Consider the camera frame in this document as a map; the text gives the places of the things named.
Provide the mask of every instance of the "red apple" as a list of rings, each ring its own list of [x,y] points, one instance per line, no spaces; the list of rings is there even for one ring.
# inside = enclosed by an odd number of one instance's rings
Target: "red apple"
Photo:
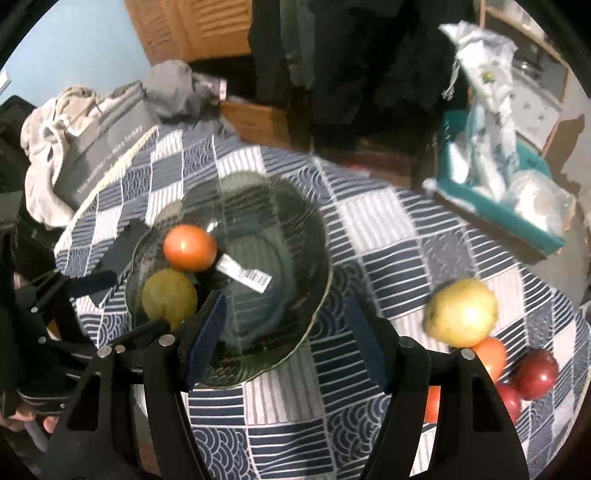
[[[499,392],[511,420],[513,420],[513,425],[515,425],[521,415],[521,396],[517,393],[516,389],[506,383],[499,383],[496,386],[496,390]]]
[[[525,400],[546,395],[558,378],[558,364],[550,352],[532,350],[517,366],[511,385]]]

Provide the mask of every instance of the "green pear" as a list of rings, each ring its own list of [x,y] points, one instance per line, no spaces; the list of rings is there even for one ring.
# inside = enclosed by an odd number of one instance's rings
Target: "green pear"
[[[197,291],[185,274],[165,268],[144,284],[142,307],[150,320],[164,319],[175,330],[197,312]]]
[[[489,336],[499,319],[495,294],[483,282],[463,278],[436,293],[427,306],[428,335],[457,348],[470,348]]]

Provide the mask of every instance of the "gray box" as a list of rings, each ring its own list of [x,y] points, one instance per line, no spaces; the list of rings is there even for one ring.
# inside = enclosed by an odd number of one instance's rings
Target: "gray box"
[[[78,210],[119,156],[150,127],[162,123],[146,100],[140,82],[123,90],[117,105],[95,119],[70,142],[53,190],[74,210]]]

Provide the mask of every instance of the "glass bowl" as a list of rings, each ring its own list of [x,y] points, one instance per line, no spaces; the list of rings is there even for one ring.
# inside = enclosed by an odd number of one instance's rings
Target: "glass bowl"
[[[132,327],[149,321],[142,289],[151,275],[170,268],[162,243],[182,223],[209,231],[218,258],[226,253],[243,268],[272,276],[261,294],[213,267],[189,274],[198,307],[212,290],[222,290],[228,301],[202,386],[234,387],[285,361],[308,335],[332,280],[328,234],[318,209],[288,181],[251,172],[193,187],[160,212],[136,246],[125,292]]]

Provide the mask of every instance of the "tablecloth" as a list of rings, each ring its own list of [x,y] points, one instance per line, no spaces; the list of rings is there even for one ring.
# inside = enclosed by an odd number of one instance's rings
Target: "tablecloth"
[[[343,299],[368,292],[400,335],[447,352],[421,328],[438,286],[460,277],[484,281],[500,314],[493,334],[508,351],[508,378],[529,348],[546,348],[560,367],[556,386],[526,402],[517,432],[532,477],[569,432],[589,378],[590,330],[568,298],[495,241],[433,200],[303,153],[203,137],[190,125],[155,127],[103,182],[56,246],[66,275],[93,270],[133,218],[154,221],[201,181],[236,171],[281,176],[316,203],[326,221],[333,285],[311,335],[287,362],[237,388],[195,389],[187,414],[217,480],[358,478],[388,407],[368,376],[348,327]],[[129,329],[125,278],[103,308],[75,301],[97,346]],[[425,424],[413,474],[428,467],[436,426]]]

